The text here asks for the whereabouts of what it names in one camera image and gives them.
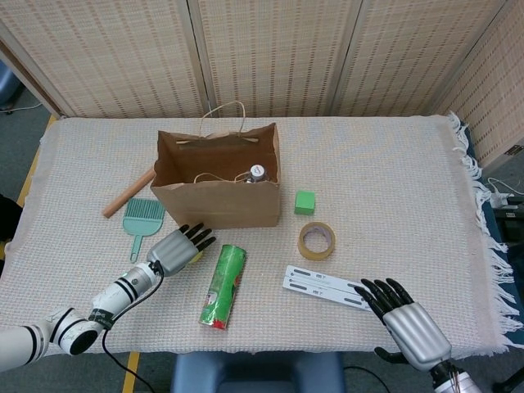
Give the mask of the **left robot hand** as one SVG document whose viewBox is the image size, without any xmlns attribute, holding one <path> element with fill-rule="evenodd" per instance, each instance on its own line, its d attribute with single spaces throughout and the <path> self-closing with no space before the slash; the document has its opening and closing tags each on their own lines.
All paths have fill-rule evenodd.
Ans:
<svg viewBox="0 0 524 393">
<path fill-rule="evenodd" d="M 147 262 L 160 266 L 166 277 L 175 275 L 213 244 L 216 237 L 203 223 L 184 224 L 157 242 L 147 253 Z"/>
</svg>

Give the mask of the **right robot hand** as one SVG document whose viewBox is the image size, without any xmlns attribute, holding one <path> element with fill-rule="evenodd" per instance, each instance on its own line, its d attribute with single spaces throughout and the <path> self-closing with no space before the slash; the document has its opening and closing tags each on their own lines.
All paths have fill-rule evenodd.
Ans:
<svg viewBox="0 0 524 393">
<path fill-rule="evenodd" d="M 363 278 L 355 291 L 390 333 L 406 361 L 429 371 L 451 358 L 452 345 L 431 315 L 396 280 Z"/>
</svg>

